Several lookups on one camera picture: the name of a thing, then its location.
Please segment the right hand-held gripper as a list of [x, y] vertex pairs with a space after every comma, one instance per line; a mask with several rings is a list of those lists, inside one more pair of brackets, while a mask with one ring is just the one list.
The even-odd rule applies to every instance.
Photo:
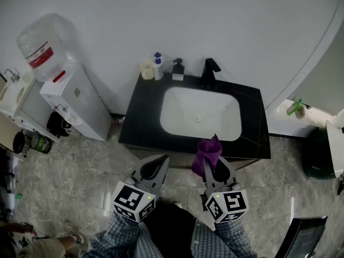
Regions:
[[214, 223], [236, 221], [248, 212], [247, 192], [237, 182], [236, 171], [225, 158], [218, 159], [219, 183], [215, 183], [209, 159], [203, 159], [203, 182], [206, 185], [200, 196], [203, 211], [210, 214]]

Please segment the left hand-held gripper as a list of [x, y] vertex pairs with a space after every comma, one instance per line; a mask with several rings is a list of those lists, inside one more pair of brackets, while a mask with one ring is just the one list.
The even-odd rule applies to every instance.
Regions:
[[153, 155], [135, 164], [125, 181], [118, 182], [112, 195], [114, 211], [135, 222], [141, 222], [156, 207], [161, 197], [169, 156]]

